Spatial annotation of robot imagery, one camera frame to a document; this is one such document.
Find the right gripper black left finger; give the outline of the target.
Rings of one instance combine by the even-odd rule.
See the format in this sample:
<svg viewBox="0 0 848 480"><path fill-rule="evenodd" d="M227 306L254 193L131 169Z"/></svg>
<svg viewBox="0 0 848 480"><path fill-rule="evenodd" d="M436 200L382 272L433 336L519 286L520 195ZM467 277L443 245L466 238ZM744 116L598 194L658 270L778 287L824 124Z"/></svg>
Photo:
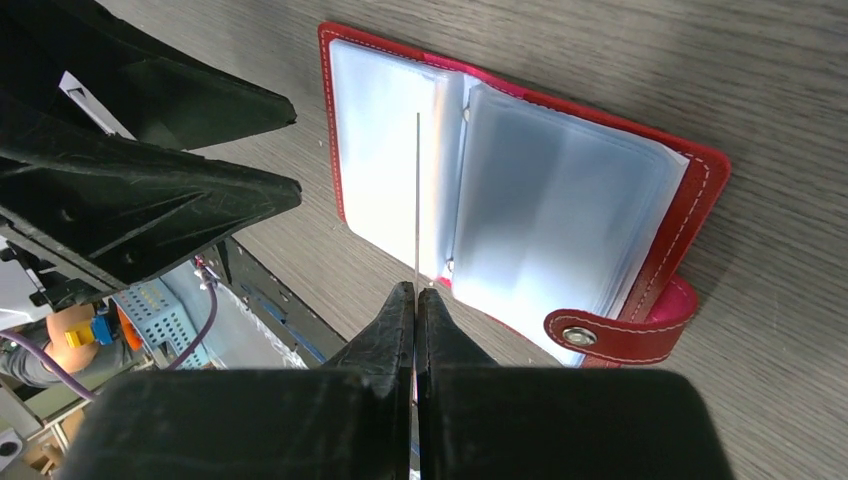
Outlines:
<svg viewBox="0 0 848 480"><path fill-rule="evenodd" d="M63 479L406 479L415 291L313 369L141 371L91 404Z"/></svg>

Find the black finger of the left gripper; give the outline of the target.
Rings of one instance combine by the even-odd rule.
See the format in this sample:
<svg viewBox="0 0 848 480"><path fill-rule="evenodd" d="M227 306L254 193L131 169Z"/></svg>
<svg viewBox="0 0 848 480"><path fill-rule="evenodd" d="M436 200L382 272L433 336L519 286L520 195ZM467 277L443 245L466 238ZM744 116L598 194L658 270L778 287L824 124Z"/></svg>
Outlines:
<svg viewBox="0 0 848 480"><path fill-rule="evenodd" d="M1 98L1 233L51 265L51 292L120 291L300 202L292 178Z"/></svg>
<svg viewBox="0 0 848 480"><path fill-rule="evenodd" d="M193 150L285 128L288 98L209 66L96 1L4 1L1 91L92 130L60 90L79 80L137 140Z"/></svg>

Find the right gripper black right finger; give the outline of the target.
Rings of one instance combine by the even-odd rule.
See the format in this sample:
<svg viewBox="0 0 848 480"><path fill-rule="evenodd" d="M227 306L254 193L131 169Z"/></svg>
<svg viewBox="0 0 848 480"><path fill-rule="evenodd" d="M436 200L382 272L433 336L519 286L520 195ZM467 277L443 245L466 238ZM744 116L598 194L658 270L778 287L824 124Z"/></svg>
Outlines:
<svg viewBox="0 0 848 480"><path fill-rule="evenodd" d="M422 290L415 320L426 479L729 479L699 392L658 369L498 365Z"/></svg>

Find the red leather card holder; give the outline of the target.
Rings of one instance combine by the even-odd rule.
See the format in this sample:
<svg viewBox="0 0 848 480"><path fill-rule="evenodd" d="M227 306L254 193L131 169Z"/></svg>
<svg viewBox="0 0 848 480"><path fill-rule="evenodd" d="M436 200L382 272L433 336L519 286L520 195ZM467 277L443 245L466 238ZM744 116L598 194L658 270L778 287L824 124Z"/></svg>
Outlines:
<svg viewBox="0 0 848 480"><path fill-rule="evenodd" d="M721 151L334 22L318 28L339 218L567 367L665 360Z"/></svg>

